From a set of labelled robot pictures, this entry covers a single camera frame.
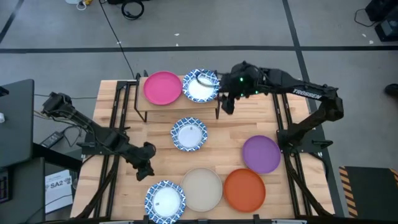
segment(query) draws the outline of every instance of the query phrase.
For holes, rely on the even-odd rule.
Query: concrete floor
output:
[[[301,46],[384,46],[373,28],[353,20],[354,12],[370,0],[288,0]],[[12,14],[17,1],[0,1],[0,28]],[[145,13],[137,21],[127,21],[120,8],[104,4],[105,11],[123,47],[183,46],[291,46],[283,1],[280,0],[152,0],[144,2]],[[368,21],[365,13],[358,20]],[[2,49],[79,49],[118,47],[98,1],[85,11],[77,11],[63,0],[24,1],[6,35]],[[228,71],[247,60],[262,67],[281,68],[301,78],[294,48],[286,51],[219,50],[128,52],[134,72],[170,70],[184,74],[195,67]],[[397,51],[305,51],[304,62],[314,83],[339,87],[345,106],[341,121],[325,123],[334,175],[343,200],[338,166],[388,167],[398,170],[398,104],[382,91],[398,82]],[[129,79],[131,73],[120,52],[0,54],[0,85],[32,78],[37,94],[51,91],[70,96],[96,96],[104,79]],[[45,98],[35,97],[39,110]],[[95,99],[73,104],[91,117]],[[65,126],[34,119],[34,141],[41,142]],[[70,131],[72,138],[77,134]],[[62,141],[54,150],[70,152]],[[343,205],[347,216],[346,205]],[[47,218],[68,217],[69,209]]]

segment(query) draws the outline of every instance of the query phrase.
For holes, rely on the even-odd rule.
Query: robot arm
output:
[[[51,93],[50,98],[43,104],[42,113],[50,118],[66,118],[94,136],[95,144],[100,144],[113,154],[125,158],[126,162],[137,169],[137,180],[147,175],[155,175],[150,166],[150,158],[155,155],[153,144],[145,142],[143,147],[129,144],[130,138],[122,131],[113,128],[104,128],[87,118],[72,106],[69,96],[62,93]]]
[[[287,72],[273,68],[258,68],[247,62],[235,65],[231,73],[223,74],[220,81],[222,109],[233,114],[234,101],[258,93],[292,93],[321,101],[317,111],[299,124],[293,124],[283,136],[281,144],[296,146],[309,130],[325,121],[336,121],[344,116],[343,101],[337,95],[337,88],[317,85],[294,79]]]

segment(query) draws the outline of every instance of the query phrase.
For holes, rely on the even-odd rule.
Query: wooden table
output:
[[[99,88],[94,121],[103,126],[109,126],[116,82],[116,80],[102,81]],[[262,134],[276,141],[277,121],[270,95],[255,95],[249,99],[236,101],[234,114],[227,115],[222,111],[218,120],[214,117],[214,109],[195,109],[153,111],[148,114],[148,122],[143,123],[134,111],[134,94],[135,90],[131,90],[125,127],[131,127],[127,131],[131,138],[131,144],[141,146],[144,141],[148,141],[156,145],[157,153],[151,159],[155,176],[146,177],[138,182],[136,170],[122,159],[119,163],[112,220],[142,220],[145,215],[144,198],[147,189],[161,180],[171,180],[179,184],[184,174],[193,168],[210,168],[224,182],[230,172],[245,167],[241,149],[245,140],[253,135]],[[293,122],[300,122],[308,116],[305,98],[288,95],[288,99]],[[119,124],[120,114],[121,111],[118,111],[116,124]],[[208,128],[207,142],[199,151],[193,153],[176,149],[170,137],[170,129],[174,123],[186,116],[202,120]],[[283,121],[286,127],[285,116],[283,116]],[[301,160],[308,188],[323,207],[333,213],[322,162],[308,154],[301,154]],[[103,156],[95,156],[81,168],[71,217],[78,215],[96,192],[102,161]],[[194,212],[187,207],[182,219],[252,219],[253,214],[259,214],[260,218],[293,218],[294,213],[284,162],[281,161],[279,167],[272,173],[261,175],[261,177],[266,185],[266,199],[263,206],[254,213],[237,212],[228,205],[225,198],[222,198],[219,204],[209,212]],[[297,186],[296,189],[300,212],[304,214],[301,192]],[[108,193],[105,192],[101,215],[105,214],[107,199]]]

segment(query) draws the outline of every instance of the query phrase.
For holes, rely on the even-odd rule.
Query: white plate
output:
[[[184,76],[182,91],[188,99],[197,103],[206,103],[216,98],[220,82],[216,74],[207,69],[194,69]]]
[[[196,151],[207,140],[207,128],[196,118],[182,118],[170,131],[175,147],[181,151]]]
[[[160,181],[147,191],[145,212],[158,224],[173,224],[185,210],[182,188],[168,180]]]

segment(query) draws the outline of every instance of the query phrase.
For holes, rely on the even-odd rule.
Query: yellow and black tape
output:
[[[398,172],[396,170],[394,170],[394,169],[390,169],[390,170],[394,174],[394,178],[396,179],[397,187],[398,187]]]
[[[351,190],[351,185],[349,183],[348,172],[345,167],[339,167],[341,183],[343,184],[344,194],[346,196],[348,213],[351,218],[358,217],[358,212],[356,211],[355,201],[353,191]]]

